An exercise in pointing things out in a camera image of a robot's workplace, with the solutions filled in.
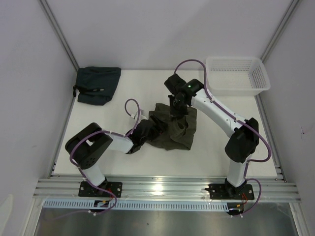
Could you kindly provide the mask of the olive green shorts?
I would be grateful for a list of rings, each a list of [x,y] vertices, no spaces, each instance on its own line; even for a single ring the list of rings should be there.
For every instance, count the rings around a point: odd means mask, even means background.
[[[165,150],[190,150],[193,144],[194,134],[197,127],[197,109],[188,107],[188,114],[183,118],[175,119],[170,116],[168,105],[157,103],[149,115],[154,115],[168,124],[167,131],[159,135],[148,144]]]

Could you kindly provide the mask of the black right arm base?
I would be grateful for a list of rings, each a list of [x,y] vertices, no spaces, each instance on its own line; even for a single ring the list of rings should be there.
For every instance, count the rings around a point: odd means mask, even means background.
[[[204,190],[210,194],[212,200],[254,200],[253,187],[246,180],[235,187],[225,179],[224,183],[211,183]]]

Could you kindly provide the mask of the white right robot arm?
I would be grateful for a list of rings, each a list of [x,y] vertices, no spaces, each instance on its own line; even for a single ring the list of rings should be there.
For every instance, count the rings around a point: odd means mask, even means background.
[[[217,124],[229,138],[224,148],[230,158],[224,191],[228,197],[237,198],[242,194],[245,183],[246,161],[259,144],[258,121],[234,114],[197,79],[186,82],[178,74],[173,74],[164,85],[171,93],[168,97],[173,118],[184,117],[188,114],[188,107],[194,107]]]

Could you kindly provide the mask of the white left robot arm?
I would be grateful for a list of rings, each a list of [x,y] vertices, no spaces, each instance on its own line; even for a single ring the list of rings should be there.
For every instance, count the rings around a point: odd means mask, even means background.
[[[65,145],[70,161],[91,184],[89,190],[97,197],[106,193],[106,177],[98,160],[107,151],[133,154],[149,141],[157,139],[168,130],[168,124],[155,115],[143,119],[129,135],[105,131],[93,122],[72,137]]]

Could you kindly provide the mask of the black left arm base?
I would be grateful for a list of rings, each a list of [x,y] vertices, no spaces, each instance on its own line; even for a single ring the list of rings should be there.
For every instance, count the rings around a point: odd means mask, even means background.
[[[117,181],[108,181],[105,178],[99,186],[93,187],[87,181],[80,183],[78,196],[79,197],[102,197],[102,198],[113,198],[115,195],[117,198],[121,197],[123,189],[123,183]]]

